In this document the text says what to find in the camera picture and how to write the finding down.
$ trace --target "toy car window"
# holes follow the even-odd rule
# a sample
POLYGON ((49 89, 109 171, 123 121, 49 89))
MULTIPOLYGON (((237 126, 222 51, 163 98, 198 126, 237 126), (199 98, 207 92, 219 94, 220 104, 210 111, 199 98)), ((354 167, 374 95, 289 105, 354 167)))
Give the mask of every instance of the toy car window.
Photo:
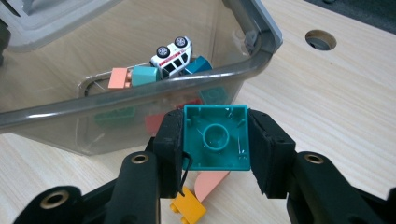
POLYGON ((183 59, 183 62, 186 63, 189 56, 187 56, 187 54, 184 53, 183 55, 181 55, 181 58, 183 59))
POLYGON ((168 65, 165 66, 163 69, 163 78, 169 77, 169 74, 175 70, 175 67, 169 63, 168 65))
POLYGON ((174 61, 174 63, 175 63, 175 65, 176 65, 177 67, 180 67, 180 66, 181 66, 181 61, 180 61, 179 59, 176 59, 176 60, 174 61))

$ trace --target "plastic toy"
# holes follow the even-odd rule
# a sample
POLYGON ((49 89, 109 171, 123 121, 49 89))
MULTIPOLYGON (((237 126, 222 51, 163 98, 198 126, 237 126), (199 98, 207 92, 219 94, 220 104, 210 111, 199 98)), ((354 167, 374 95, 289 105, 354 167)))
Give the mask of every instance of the plastic toy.
POLYGON ((132 73, 133 86, 140 86, 160 80, 160 73, 156 67, 135 66, 132 73))
POLYGON ((190 63, 192 43, 186 36, 179 36, 174 43, 157 48, 150 63, 160 70, 161 79, 178 76, 190 63))
POLYGON ((175 108, 176 109, 183 109, 185 105, 201 105, 201 104, 202 104, 202 100, 197 98, 195 100, 188 101, 188 102, 186 102, 184 104, 177 105, 177 106, 175 106, 175 108))
POLYGON ((108 88, 110 90, 120 90, 158 80, 160 80, 160 74, 156 67, 135 66, 131 71, 127 68, 113 68, 108 82, 108 88))
POLYGON ((134 118, 134 107, 129 106, 123 109, 116 109, 94 116, 95 122, 102 127, 130 125, 134 118))
POLYGON ((181 218, 181 223, 194 224, 206 213, 206 209, 188 188, 183 187, 183 193, 185 196, 183 197, 178 194, 177 197, 172 200, 170 207, 172 211, 180 213, 183 216, 181 218))
POLYGON ((113 68, 108 81, 110 90, 120 90, 131 87, 131 72, 127 68, 113 68))
POLYGON ((165 114, 145 116, 146 131, 152 137, 155 137, 155 135, 157 135, 161 123, 163 122, 163 116, 165 116, 165 114))
POLYGON ((183 150, 193 158, 191 170, 250 170, 245 105, 185 105, 183 119, 183 150))
POLYGON ((204 105, 224 105, 227 101, 227 92, 222 87, 199 91, 204 105))
POLYGON ((206 58, 199 56, 193 62, 189 63, 189 65, 186 66, 186 68, 183 71, 183 74, 188 75, 188 74, 204 72, 207 70, 212 70, 212 65, 210 65, 209 61, 206 58))
POLYGON ((194 184, 198 201, 202 202, 229 173, 230 171, 202 171, 198 174, 194 184))

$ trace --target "clear plastic bin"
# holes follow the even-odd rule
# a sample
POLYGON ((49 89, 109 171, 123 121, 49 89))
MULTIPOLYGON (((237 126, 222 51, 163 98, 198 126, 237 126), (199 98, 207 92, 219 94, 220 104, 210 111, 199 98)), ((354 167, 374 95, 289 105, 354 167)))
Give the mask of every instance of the clear plastic bin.
POLYGON ((231 104, 281 43, 260 0, 121 1, 39 49, 5 50, 0 133, 85 155, 145 145, 151 136, 145 118, 197 99, 231 104), (107 89, 113 67, 148 63, 179 35, 213 70, 107 89))

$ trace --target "toy block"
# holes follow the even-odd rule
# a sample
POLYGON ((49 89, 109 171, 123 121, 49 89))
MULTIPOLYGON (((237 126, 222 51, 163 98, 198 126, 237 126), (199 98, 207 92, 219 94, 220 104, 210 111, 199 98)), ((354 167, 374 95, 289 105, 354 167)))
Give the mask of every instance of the toy block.
POLYGON ((182 109, 182 108, 184 108, 185 105, 201 105, 201 104, 202 104, 202 100, 197 98, 197 99, 188 101, 188 102, 186 102, 184 104, 177 105, 177 106, 175 106, 175 108, 176 109, 182 109))
POLYGON ((212 65, 210 65, 209 61, 206 58, 199 56, 184 68, 183 74, 188 75, 204 72, 207 70, 212 70, 212 65))
POLYGON ((202 202, 229 173, 230 171, 202 171, 198 174, 194 184, 198 201, 202 202))
POLYGON ((183 150, 193 159, 190 170, 250 170, 247 106, 185 105, 183 112, 183 150))
POLYGON ((163 123, 163 116, 165 116, 165 114, 145 116, 146 131, 152 137, 155 137, 158 130, 160 130, 161 123, 163 123))
POLYGON ((135 66, 133 70, 132 83, 140 86, 160 80, 160 73, 156 67, 135 66))
POLYGON ((183 224, 194 224, 206 213, 204 206, 195 198, 191 191, 183 187, 184 197, 177 195, 177 197, 172 200, 170 208, 175 213, 180 213, 183 217, 181 218, 181 223, 183 224))
POLYGON ((199 91, 204 105, 224 105, 227 102, 227 92, 222 87, 199 91))
POLYGON ((130 125, 134 118, 134 107, 129 106, 123 109, 116 109, 94 116, 95 122, 99 126, 122 126, 130 125))
POLYGON ((131 75, 127 68, 113 68, 108 81, 108 88, 110 90, 120 90, 131 87, 131 75))

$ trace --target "screw hole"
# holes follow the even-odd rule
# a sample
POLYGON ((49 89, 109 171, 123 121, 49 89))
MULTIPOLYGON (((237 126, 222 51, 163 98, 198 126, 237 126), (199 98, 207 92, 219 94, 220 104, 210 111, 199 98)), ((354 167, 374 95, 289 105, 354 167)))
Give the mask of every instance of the screw hole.
POLYGON ((321 30, 312 30, 305 35, 306 43, 319 50, 331 50, 337 45, 334 36, 321 30))
POLYGON ((40 207, 43 209, 52 209, 66 202, 68 198, 69 193, 66 190, 58 190, 47 195, 47 197, 41 201, 40 207))
POLYGON ((324 162, 324 160, 321 157, 314 154, 306 154, 304 158, 307 161, 312 162, 314 164, 322 164, 324 162))
POLYGON ((148 160, 149 160, 149 156, 147 155, 136 155, 131 159, 131 161, 135 164, 145 163, 148 160))

